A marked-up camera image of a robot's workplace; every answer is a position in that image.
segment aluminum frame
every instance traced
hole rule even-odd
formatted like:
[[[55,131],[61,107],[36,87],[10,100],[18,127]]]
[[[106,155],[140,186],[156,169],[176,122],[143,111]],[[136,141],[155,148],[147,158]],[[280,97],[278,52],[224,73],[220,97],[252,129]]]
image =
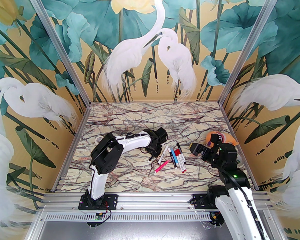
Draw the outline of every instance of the aluminum frame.
[[[240,73],[241,68],[245,64],[246,60],[248,59],[249,54],[251,53],[253,46],[257,42],[257,39],[263,30],[263,27],[265,26],[273,8],[275,7],[278,0],[265,0],[261,11],[255,21],[255,24],[253,25],[251,32],[247,38],[247,41],[245,42],[242,51],[233,67],[233,70],[231,72],[231,75],[228,78],[227,83],[225,84],[219,98],[218,102],[219,104],[223,104],[226,100],[227,95],[229,94],[231,87],[235,83],[235,80],[237,79],[237,76]]]
[[[91,103],[89,96],[86,93],[85,88],[83,87],[75,68],[73,67],[69,56],[63,47],[63,44],[55,31],[52,22],[50,21],[50,18],[47,14],[47,11],[42,3],[41,0],[30,0],[32,6],[34,7],[34,10],[36,11],[37,15],[39,16],[39,19],[42,22],[42,25],[44,26],[45,30],[47,31],[48,36],[51,39],[52,44],[54,45],[61,61],[64,64],[65,69],[68,71],[69,75],[71,76],[74,84],[76,85],[83,102],[85,105],[88,107],[89,104]]]
[[[119,192],[117,194],[117,209],[113,215],[130,215],[142,213],[169,213],[169,214],[200,214],[202,212],[215,211],[216,209],[194,210],[189,204],[192,194],[203,192]],[[80,197],[83,193],[56,192],[46,193],[33,223],[25,237],[26,240],[38,239],[45,221],[51,213],[62,213],[66,216],[86,215],[97,212],[96,210],[78,210]],[[273,205],[265,191],[253,191],[255,205],[261,215],[266,219],[267,228],[271,230],[273,239],[284,239],[283,229],[274,213]]]
[[[237,142],[239,142],[238,139],[237,139],[237,136],[236,136],[236,134],[235,134],[235,131],[233,130],[233,128],[232,128],[232,126],[231,126],[231,123],[230,123],[230,121],[229,121],[229,119],[228,119],[228,117],[227,117],[227,114],[226,114],[225,110],[223,109],[223,106],[219,104],[219,107],[220,107],[220,110],[221,110],[222,115],[223,115],[223,117],[224,117],[224,120],[225,120],[225,122],[227,123],[227,126],[228,126],[228,128],[229,128],[229,131],[230,131],[231,135],[235,138],[235,140],[236,140]],[[239,151],[239,154],[240,154],[241,158],[243,159],[244,166],[245,166],[245,168],[247,169],[247,172],[248,172],[248,174],[249,174],[249,176],[250,176],[250,178],[251,178],[251,181],[252,181],[252,183],[253,183],[254,189],[255,189],[255,190],[259,190],[257,181],[256,181],[255,177],[253,176],[253,173],[252,173],[252,171],[251,171],[251,168],[250,168],[250,166],[249,166],[249,164],[248,164],[248,161],[247,161],[247,159],[246,159],[246,157],[245,157],[244,151],[242,150],[240,144],[237,145],[236,147],[237,147],[237,149],[238,149],[238,151]]]
[[[62,164],[62,166],[60,168],[60,171],[59,171],[59,173],[58,173],[58,175],[57,175],[57,177],[55,179],[55,182],[53,184],[53,187],[51,189],[52,192],[55,192],[57,190],[57,187],[59,185],[60,180],[63,177],[65,177],[66,174],[67,174],[67,171],[68,171],[69,166],[71,164],[72,158],[73,158],[73,156],[75,154],[75,151],[76,151],[76,148],[78,146],[79,140],[80,140],[80,138],[82,136],[82,132],[84,131],[85,125],[86,125],[87,120],[89,118],[90,111],[91,111],[91,105],[89,105],[87,107],[87,109],[86,109],[86,111],[85,111],[85,113],[84,113],[84,115],[83,115],[83,117],[81,119],[81,122],[80,122],[79,127],[78,127],[77,132],[76,132],[76,135],[75,135],[75,137],[72,140],[71,146],[70,146],[70,148],[68,150],[68,153],[67,153],[67,155],[66,155],[66,157],[65,157],[65,159],[63,161],[63,164]]]

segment painted wall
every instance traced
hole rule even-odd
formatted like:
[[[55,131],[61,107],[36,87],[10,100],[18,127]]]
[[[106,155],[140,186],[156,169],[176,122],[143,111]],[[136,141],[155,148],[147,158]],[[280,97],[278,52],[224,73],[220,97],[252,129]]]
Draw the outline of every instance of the painted wall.
[[[90,99],[124,102],[217,100],[264,0],[42,2]]]
[[[277,35],[246,61],[223,107],[253,175],[300,240],[300,0],[279,0]]]
[[[29,0],[0,0],[0,239],[24,238],[85,111],[50,43]]]

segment red marker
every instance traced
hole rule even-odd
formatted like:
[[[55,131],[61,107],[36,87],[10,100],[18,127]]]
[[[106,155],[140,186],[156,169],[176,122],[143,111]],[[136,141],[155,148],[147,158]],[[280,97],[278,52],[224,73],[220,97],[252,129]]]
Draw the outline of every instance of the red marker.
[[[171,160],[165,161],[162,165],[160,165],[160,166],[158,167],[158,169],[155,169],[154,172],[157,173],[157,172],[160,171],[166,164],[168,164],[168,163],[170,163],[170,162],[171,162]]]

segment marble tabletop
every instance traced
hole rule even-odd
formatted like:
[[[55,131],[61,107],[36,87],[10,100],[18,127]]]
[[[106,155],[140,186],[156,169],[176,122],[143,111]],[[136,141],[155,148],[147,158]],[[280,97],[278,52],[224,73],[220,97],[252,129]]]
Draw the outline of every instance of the marble tabletop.
[[[95,103],[65,176],[62,192],[84,192],[90,184],[90,153],[95,139],[105,133],[115,136],[138,133],[149,128],[163,127],[168,134],[165,144],[175,147],[178,142],[185,156],[186,172],[174,169],[172,163],[161,171],[157,159],[139,149],[122,154],[115,169],[109,174],[106,192],[139,191],[206,191],[209,184],[222,184],[215,169],[207,170],[207,163],[192,155],[189,145],[205,144],[209,131],[229,133],[217,102],[147,102],[147,103]]]

